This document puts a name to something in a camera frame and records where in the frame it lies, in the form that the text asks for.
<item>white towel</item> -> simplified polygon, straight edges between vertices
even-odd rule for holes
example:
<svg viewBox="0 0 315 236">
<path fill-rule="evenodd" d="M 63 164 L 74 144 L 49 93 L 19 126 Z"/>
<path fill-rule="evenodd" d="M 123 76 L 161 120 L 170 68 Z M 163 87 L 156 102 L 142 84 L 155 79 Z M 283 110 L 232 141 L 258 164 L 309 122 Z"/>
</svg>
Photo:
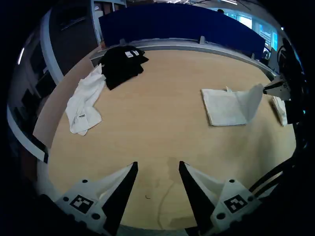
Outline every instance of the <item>white towel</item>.
<svg viewBox="0 0 315 236">
<path fill-rule="evenodd" d="M 87 130 L 102 121 L 93 107 L 105 85 L 102 65 L 98 65 L 85 79 L 81 79 L 73 96 L 69 99 L 66 114 L 70 132 L 85 135 Z"/>
<path fill-rule="evenodd" d="M 256 115 L 263 96 L 264 86 L 259 84 L 249 91 L 232 92 L 202 89 L 204 104 L 211 125 L 243 125 Z"/>
<path fill-rule="evenodd" d="M 287 111 L 285 109 L 285 103 L 280 98 L 273 96 L 272 97 L 272 103 L 277 111 L 279 120 L 281 122 L 282 126 L 285 126 L 288 124 L 287 120 Z"/>
</svg>

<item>white label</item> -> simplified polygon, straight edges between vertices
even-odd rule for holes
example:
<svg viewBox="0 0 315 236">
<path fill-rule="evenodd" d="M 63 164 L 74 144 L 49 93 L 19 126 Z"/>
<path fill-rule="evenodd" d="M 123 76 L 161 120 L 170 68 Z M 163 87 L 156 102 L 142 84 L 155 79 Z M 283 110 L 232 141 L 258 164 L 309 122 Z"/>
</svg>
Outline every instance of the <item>white label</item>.
<svg viewBox="0 0 315 236">
<path fill-rule="evenodd" d="M 137 52 L 136 50 L 133 50 L 132 51 L 136 56 L 139 56 L 140 54 L 139 54 L 139 52 Z"/>
<path fill-rule="evenodd" d="M 131 54 L 131 52 L 125 52 L 125 55 L 130 58 L 130 57 L 133 57 L 133 55 Z"/>
<path fill-rule="evenodd" d="M 74 123 L 77 126 L 77 130 L 79 130 L 79 132 L 87 130 L 89 127 L 89 123 L 87 122 L 87 117 L 86 114 L 80 114 L 76 117 Z"/>
</svg>

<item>blue divider panel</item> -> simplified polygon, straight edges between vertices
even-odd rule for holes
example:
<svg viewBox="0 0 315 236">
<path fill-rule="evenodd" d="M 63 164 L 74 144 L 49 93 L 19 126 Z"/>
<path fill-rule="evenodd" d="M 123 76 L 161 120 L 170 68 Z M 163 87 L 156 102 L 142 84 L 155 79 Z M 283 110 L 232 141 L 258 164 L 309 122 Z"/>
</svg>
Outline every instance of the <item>blue divider panel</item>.
<svg viewBox="0 0 315 236">
<path fill-rule="evenodd" d="M 182 38 L 220 44 L 262 57 L 265 40 L 242 23 L 202 7 L 186 4 L 148 4 L 127 7 L 99 18 L 106 46 L 141 39 Z"/>
</svg>

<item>black t-shirt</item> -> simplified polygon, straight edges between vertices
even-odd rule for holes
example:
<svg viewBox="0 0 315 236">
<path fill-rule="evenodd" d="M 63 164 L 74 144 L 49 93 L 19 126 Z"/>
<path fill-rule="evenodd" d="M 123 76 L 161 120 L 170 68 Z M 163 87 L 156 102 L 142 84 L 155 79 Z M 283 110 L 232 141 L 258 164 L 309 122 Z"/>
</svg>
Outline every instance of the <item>black t-shirt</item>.
<svg viewBox="0 0 315 236">
<path fill-rule="evenodd" d="M 133 46 L 118 46 L 109 49 L 98 62 L 102 64 L 102 74 L 106 85 L 112 90 L 121 83 L 143 72 L 141 64 L 148 59 L 144 52 Z"/>
</svg>

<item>desk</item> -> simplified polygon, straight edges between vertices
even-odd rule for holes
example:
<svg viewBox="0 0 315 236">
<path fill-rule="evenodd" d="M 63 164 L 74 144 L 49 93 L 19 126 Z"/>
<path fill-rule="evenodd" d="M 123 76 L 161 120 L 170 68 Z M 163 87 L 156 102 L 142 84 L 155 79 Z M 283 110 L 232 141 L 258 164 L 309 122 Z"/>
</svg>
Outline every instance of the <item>desk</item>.
<svg viewBox="0 0 315 236">
<path fill-rule="evenodd" d="M 121 223 L 182 229 L 196 223 L 178 172 L 180 160 L 250 187 L 292 155 L 293 127 L 280 125 L 268 95 L 250 124 L 209 125 L 200 90 L 268 84 L 258 68 L 194 51 L 147 51 L 145 56 L 149 61 L 142 74 L 112 91 L 104 88 L 95 103 L 103 121 L 85 136 L 70 133 L 62 116 L 48 164 L 50 180 L 61 193 L 81 179 L 97 180 L 138 161 Z"/>
</svg>

